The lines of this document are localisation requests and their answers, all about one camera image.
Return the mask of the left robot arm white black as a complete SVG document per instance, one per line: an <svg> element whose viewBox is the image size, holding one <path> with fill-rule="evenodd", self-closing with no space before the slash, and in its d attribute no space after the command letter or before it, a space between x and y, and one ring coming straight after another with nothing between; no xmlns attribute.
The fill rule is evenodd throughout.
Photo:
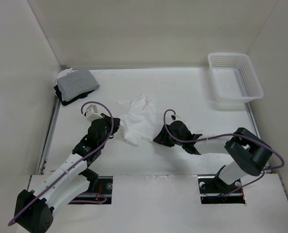
<svg viewBox="0 0 288 233"><path fill-rule="evenodd" d="M97 190L98 175L89 166L120 127L119 118L105 114L92 121L87 134L66 161L33 191L24 189L16 199L14 219L30 233L45 233L55 215L81 193Z"/></svg>

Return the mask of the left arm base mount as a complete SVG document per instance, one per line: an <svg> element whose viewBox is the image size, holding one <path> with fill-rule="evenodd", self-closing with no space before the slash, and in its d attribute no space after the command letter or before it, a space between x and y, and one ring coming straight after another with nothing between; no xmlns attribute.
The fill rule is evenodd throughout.
<svg viewBox="0 0 288 233"><path fill-rule="evenodd" d="M111 204L113 190L113 176L99 176L90 169L81 175L90 182L88 190L75 197L70 204Z"/></svg>

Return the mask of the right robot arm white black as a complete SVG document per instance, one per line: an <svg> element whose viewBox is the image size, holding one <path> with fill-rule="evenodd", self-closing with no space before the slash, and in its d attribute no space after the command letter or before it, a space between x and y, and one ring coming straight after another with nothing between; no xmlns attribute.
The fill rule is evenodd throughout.
<svg viewBox="0 0 288 233"><path fill-rule="evenodd" d="M222 166L213 181L218 192L226 193L231 185L246 175L259 176L272 155L270 147L246 128L238 128L235 134L205 139L202 134L191 133L182 121L176 120L164 125L153 142L167 147L179 145L185 152L194 155L230 155L233 162Z"/></svg>

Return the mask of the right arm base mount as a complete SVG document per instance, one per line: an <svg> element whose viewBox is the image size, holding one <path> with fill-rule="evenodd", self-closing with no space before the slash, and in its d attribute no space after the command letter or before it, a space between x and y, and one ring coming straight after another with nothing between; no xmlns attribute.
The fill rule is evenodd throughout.
<svg viewBox="0 0 288 233"><path fill-rule="evenodd" d="M240 180L227 185L213 176L199 176L198 184L202 204L245 204Z"/></svg>

